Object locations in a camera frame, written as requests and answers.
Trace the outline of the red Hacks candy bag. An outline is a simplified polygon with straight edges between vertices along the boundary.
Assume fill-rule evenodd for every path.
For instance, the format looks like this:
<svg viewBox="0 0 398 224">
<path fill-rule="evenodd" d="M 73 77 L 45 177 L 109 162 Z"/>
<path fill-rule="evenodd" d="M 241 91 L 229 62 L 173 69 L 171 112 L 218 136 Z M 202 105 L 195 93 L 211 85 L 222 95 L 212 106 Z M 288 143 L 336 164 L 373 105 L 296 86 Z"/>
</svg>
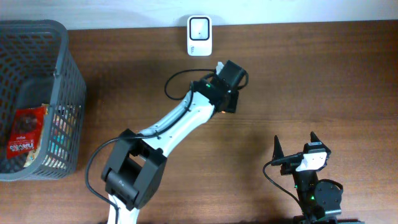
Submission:
<svg viewBox="0 0 398 224">
<path fill-rule="evenodd" d="M 37 149 L 46 114 L 47 105 L 45 104 L 36 108 L 16 110 L 7 142 L 7 159 L 12 159 Z"/>
</svg>

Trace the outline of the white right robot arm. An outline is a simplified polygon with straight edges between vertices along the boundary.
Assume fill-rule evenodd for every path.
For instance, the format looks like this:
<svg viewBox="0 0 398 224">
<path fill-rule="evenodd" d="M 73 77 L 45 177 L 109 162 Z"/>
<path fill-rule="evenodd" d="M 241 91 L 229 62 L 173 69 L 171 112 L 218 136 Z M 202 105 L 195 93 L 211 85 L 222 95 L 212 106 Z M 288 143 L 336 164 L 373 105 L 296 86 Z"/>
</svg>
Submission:
<svg viewBox="0 0 398 224">
<path fill-rule="evenodd" d="M 279 138 L 274 137 L 274 151 L 271 161 L 262 171 L 268 181 L 291 196 L 299 205 L 302 214 L 294 216 L 292 223 L 361 223 L 360 220 L 340 220 L 343 185 L 330 179 L 319 179 L 317 172 L 327 166 L 331 150 L 310 133 L 310 142 L 303 151 L 289 156 L 284 155 Z M 294 196 L 266 174 L 267 166 L 279 166 L 281 175 L 291 175 L 294 179 Z"/>
</svg>

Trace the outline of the yellow snack chip bag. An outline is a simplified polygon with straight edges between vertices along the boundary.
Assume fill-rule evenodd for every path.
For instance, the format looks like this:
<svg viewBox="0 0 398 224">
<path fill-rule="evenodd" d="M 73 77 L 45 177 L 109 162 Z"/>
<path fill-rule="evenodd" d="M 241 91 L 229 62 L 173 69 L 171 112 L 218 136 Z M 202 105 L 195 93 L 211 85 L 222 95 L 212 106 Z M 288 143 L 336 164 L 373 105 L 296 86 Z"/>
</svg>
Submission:
<svg viewBox="0 0 398 224">
<path fill-rule="evenodd" d="M 76 125 L 76 115 L 79 114 L 79 109 L 73 105 L 57 106 L 55 114 L 52 118 L 52 124 L 55 127 L 51 128 L 50 140 L 48 144 L 48 152 L 42 161 L 42 165 L 54 169 L 67 169 L 66 160 L 70 157 L 71 136 L 73 128 Z"/>
</svg>

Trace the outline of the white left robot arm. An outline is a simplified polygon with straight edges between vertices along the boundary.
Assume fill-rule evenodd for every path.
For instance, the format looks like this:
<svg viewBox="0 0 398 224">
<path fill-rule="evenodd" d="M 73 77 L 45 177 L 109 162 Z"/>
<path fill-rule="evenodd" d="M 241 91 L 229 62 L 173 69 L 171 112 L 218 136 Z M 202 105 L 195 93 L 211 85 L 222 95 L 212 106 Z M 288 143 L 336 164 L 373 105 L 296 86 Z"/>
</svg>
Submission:
<svg viewBox="0 0 398 224">
<path fill-rule="evenodd" d="M 136 223 L 154 196 L 173 149 L 217 113 L 234 113 L 239 91 L 248 84 L 245 69 L 228 60 L 189 84 L 179 104 L 152 126 L 123 131 L 101 173 L 108 193 L 108 223 Z"/>
</svg>

